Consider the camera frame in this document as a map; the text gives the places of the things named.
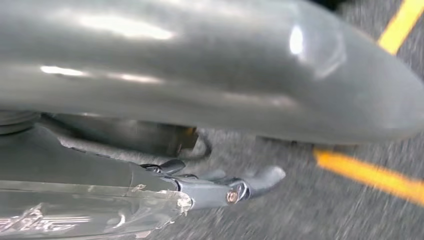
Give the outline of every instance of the yellow road marking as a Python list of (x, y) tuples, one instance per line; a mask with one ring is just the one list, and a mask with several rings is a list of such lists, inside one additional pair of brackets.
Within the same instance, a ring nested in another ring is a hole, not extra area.
[(318, 166), (424, 206), (424, 182), (378, 165), (331, 151), (313, 151)]
[(404, 0), (380, 36), (378, 44), (395, 55), (423, 12), (424, 0)]

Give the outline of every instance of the bolt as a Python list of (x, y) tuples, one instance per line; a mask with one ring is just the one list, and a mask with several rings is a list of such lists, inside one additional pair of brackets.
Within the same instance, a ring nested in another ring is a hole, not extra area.
[(235, 204), (235, 203), (237, 203), (238, 200), (239, 200), (239, 193), (238, 192), (232, 190), (232, 191), (229, 191), (226, 194), (226, 201), (229, 204)]

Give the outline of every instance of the yellow line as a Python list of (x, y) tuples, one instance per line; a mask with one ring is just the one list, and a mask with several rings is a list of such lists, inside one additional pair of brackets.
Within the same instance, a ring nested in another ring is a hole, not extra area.
[(424, 11), (424, 0), (404, 0), (390, 20), (378, 44), (395, 55)]
[(318, 166), (424, 206), (424, 182), (331, 151), (313, 151)]

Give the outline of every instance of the brass screw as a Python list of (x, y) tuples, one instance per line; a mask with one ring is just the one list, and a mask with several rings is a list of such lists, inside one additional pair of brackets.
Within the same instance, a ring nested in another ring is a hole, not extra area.
[(238, 192), (232, 190), (232, 191), (229, 191), (226, 194), (226, 201), (229, 204), (235, 204), (235, 203), (237, 203), (238, 200), (239, 200), (239, 193)]

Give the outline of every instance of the copper bolt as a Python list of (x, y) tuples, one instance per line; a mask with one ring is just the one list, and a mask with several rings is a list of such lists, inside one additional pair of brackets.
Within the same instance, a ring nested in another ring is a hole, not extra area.
[(238, 192), (232, 190), (232, 191), (229, 191), (226, 194), (226, 201), (229, 204), (235, 204), (235, 203), (237, 203), (238, 200), (239, 200), (239, 193)]

